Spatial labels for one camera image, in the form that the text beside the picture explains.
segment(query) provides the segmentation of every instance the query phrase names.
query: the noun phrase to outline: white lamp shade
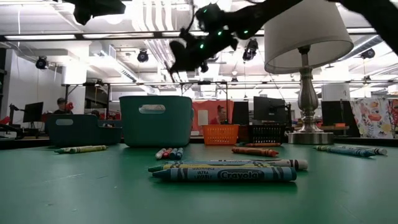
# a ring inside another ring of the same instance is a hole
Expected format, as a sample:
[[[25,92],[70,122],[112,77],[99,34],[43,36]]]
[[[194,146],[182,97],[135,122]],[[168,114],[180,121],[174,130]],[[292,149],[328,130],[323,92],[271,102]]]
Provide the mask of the white lamp shade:
[[[275,74],[298,72],[297,50],[311,45],[309,66],[316,68],[349,53],[354,44],[336,4],[303,0],[264,25],[265,70]]]

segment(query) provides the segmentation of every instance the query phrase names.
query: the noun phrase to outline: crayola crayon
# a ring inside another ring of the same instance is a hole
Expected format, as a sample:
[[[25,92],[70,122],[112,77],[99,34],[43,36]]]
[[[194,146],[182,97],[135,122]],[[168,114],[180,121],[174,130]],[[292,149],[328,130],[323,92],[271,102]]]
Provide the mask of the crayola crayon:
[[[267,157],[276,157],[279,154],[279,152],[274,151],[272,149],[255,149],[249,147],[232,147],[232,151],[234,153],[256,155],[256,156],[267,156]]]
[[[238,143],[236,146],[239,147],[279,147],[281,143]]]
[[[212,166],[228,166],[230,164],[244,165],[244,164],[269,164],[279,167],[292,167],[296,170],[308,169],[308,162],[301,159],[258,159],[258,160],[210,160],[210,161],[167,161],[166,164],[206,164]]]
[[[161,149],[159,152],[156,152],[155,158],[156,158],[157,160],[161,159],[161,158],[163,157],[163,153],[164,153],[165,151],[166,151],[166,149],[163,148],[163,149]]]
[[[163,158],[163,159],[169,158],[170,152],[172,152],[172,151],[173,151],[172,148],[168,148],[165,152],[163,152],[162,158]]]
[[[181,159],[183,153],[184,153],[184,149],[183,149],[183,148],[179,148],[179,149],[177,150],[177,153],[176,153],[176,155],[175,155],[175,158],[176,158],[176,159]]]
[[[172,181],[291,181],[296,170],[289,167],[263,168],[172,168],[152,173],[153,177]]]
[[[175,156],[177,155],[177,148],[174,148],[169,155],[170,159],[175,159]]]
[[[166,164],[166,165],[160,165],[160,166],[155,166],[155,167],[150,167],[148,168],[149,172],[157,172],[161,170],[166,170],[166,169],[171,169],[171,168],[232,168],[232,167],[237,167],[237,168],[256,168],[256,167],[272,167],[270,164],[261,164],[261,163],[256,163],[256,164],[227,164],[227,165],[208,165],[208,164]]]
[[[314,146],[313,148],[318,151],[325,151],[325,152],[338,153],[338,154],[351,155],[351,156],[361,156],[361,157],[375,156],[375,153],[364,149],[344,149],[333,146]]]
[[[84,153],[84,152],[103,151],[106,150],[107,148],[108,148],[107,146],[66,147],[66,148],[57,149],[54,152],[57,152],[59,154],[64,154],[64,153],[75,154],[75,153]]]
[[[380,148],[374,148],[374,147],[357,147],[357,146],[352,146],[352,147],[350,147],[350,146],[334,146],[334,147],[340,147],[343,149],[354,149],[354,150],[355,149],[364,149],[364,150],[373,152],[376,155],[383,155],[383,156],[387,155],[387,149],[380,149]]]

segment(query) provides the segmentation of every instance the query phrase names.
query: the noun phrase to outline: desk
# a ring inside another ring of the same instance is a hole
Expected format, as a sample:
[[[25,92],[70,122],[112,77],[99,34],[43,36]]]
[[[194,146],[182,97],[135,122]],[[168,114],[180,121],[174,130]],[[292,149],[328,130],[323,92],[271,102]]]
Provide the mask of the desk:
[[[306,159],[293,183],[168,183],[153,179],[158,149],[124,144],[85,154],[48,147],[0,151],[0,223],[398,223],[398,150],[374,159],[284,144]],[[258,158],[190,144],[185,160]]]

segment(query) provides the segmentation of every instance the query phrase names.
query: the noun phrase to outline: table lamp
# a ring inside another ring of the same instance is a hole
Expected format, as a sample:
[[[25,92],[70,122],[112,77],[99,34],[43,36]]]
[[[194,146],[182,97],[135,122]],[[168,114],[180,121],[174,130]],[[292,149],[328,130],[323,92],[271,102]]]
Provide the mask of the table lamp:
[[[303,127],[289,134],[289,143],[332,144],[333,133],[324,133],[315,125],[319,102],[312,69],[336,61],[354,47],[336,4],[303,0],[265,24],[264,46],[267,72],[300,72],[298,107]]]

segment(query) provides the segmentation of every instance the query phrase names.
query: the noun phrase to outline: colorful poster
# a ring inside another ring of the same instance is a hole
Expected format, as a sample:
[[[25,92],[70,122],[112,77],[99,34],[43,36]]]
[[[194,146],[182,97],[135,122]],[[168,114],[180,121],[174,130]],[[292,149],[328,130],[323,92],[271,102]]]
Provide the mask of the colorful poster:
[[[227,117],[226,100],[196,101],[192,104],[194,115],[192,131],[202,133],[202,125],[221,124]],[[232,121],[234,102],[228,100],[228,120]]]
[[[391,107],[387,99],[370,98],[352,101],[351,109],[362,138],[394,137]]]

